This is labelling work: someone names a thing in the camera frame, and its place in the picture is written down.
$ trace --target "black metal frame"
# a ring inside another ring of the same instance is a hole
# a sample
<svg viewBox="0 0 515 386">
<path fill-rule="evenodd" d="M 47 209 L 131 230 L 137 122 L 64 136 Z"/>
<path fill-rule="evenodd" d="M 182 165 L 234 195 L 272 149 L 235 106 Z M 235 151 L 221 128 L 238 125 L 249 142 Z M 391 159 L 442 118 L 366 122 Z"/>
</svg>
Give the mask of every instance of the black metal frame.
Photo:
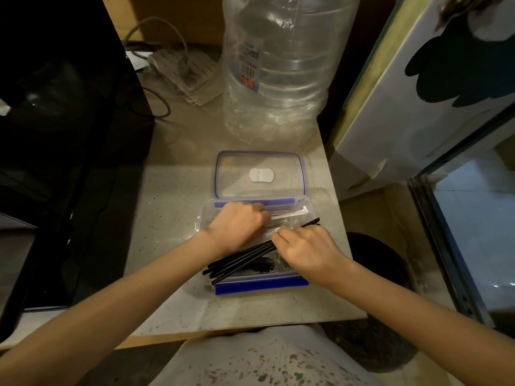
<svg viewBox="0 0 515 386">
<path fill-rule="evenodd" d="M 456 309 L 460 313 L 492 327 L 494 322 L 486 310 L 483 299 L 447 225 L 447 221 L 434 196 L 433 189 L 427 181 L 427 175 L 464 153 L 468 148 L 514 117 L 515 102 L 488 120 L 479 129 L 467 136 L 409 181 L 410 192 L 417 205 L 428 238 L 432 243 Z"/>
</svg>

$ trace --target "person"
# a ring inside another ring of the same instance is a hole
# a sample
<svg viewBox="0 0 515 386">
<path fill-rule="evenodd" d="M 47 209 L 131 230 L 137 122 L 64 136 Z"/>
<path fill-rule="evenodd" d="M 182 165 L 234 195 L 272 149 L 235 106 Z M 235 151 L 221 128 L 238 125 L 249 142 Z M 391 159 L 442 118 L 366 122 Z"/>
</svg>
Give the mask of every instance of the person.
<svg viewBox="0 0 515 386">
<path fill-rule="evenodd" d="M 170 253 L 119 279 L 24 338 L 0 358 L 0 384 L 74 384 L 181 285 L 241 249 L 270 214 L 228 203 Z M 378 318 L 467 385 L 515 383 L 515 343 L 345 257 L 319 226 L 281 227 L 279 254 L 320 285 Z M 313 325 L 188 340 L 152 384 L 379 384 Z"/>
</svg>

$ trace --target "hand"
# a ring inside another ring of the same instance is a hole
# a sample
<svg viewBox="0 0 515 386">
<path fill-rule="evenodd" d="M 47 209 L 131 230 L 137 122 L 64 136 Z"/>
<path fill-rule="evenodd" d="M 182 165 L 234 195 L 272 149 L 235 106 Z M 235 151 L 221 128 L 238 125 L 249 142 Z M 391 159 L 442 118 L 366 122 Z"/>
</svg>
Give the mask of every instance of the hand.
<svg viewBox="0 0 515 386">
<path fill-rule="evenodd" d="M 260 233 L 270 217 L 262 203 L 229 202 L 206 229 L 226 253 L 234 253 Z"/>
<path fill-rule="evenodd" d="M 281 257 L 304 278 L 329 290 L 344 279 L 345 270 L 353 263 L 324 227 L 281 227 L 272 234 L 272 242 Z"/>
</svg>

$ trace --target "bundle of black straws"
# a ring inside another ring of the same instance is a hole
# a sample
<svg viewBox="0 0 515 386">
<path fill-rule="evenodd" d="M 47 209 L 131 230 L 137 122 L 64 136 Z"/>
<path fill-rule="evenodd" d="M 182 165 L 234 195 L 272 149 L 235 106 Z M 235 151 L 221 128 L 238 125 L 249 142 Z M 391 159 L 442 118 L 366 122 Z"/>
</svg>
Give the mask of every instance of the bundle of black straws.
<svg viewBox="0 0 515 386">
<path fill-rule="evenodd" d="M 316 218 L 312 221 L 309 221 L 308 223 L 305 223 L 301 227 L 316 225 L 319 220 L 320 218 Z M 208 265 L 208 269 L 203 271 L 203 274 L 209 274 L 209 278 L 213 279 L 211 284 L 215 285 L 225 278 L 231 276 L 236 271 L 241 270 L 255 259 L 263 257 L 264 255 L 275 251 L 275 249 L 276 247 L 271 240 L 255 246 L 251 246 L 250 248 L 247 248 L 243 251 L 233 253 L 222 259 L 212 262 Z"/>
</svg>

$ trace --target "large water bottle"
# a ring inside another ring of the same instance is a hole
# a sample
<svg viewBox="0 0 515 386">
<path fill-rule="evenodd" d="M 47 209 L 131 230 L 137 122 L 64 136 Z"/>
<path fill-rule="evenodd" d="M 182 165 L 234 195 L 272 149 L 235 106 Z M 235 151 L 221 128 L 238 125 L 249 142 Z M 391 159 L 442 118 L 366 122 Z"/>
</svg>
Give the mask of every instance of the large water bottle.
<svg viewBox="0 0 515 386">
<path fill-rule="evenodd" d="M 223 0 L 223 117 L 247 143 L 303 144 L 344 51 L 359 0 Z"/>
</svg>

